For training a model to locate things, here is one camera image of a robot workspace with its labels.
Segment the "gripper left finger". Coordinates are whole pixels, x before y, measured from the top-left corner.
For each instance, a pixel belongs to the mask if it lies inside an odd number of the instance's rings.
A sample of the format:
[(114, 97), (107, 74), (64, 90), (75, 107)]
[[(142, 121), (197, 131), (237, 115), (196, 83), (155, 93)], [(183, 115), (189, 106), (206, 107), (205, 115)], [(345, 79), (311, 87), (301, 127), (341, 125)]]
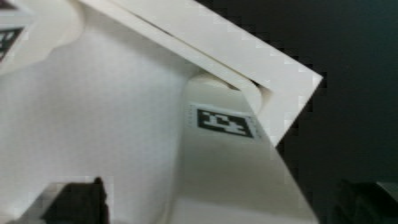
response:
[(46, 189), (11, 224), (110, 224), (105, 184), (68, 183), (61, 191)]

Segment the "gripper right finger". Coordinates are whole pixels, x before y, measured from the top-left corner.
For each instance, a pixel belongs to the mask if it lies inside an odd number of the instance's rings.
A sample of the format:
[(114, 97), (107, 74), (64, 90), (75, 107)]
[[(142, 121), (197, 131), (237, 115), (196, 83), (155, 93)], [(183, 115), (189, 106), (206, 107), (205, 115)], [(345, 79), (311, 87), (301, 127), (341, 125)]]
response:
[(398, 224), (398, 182), (340, 182), (331, 223)]

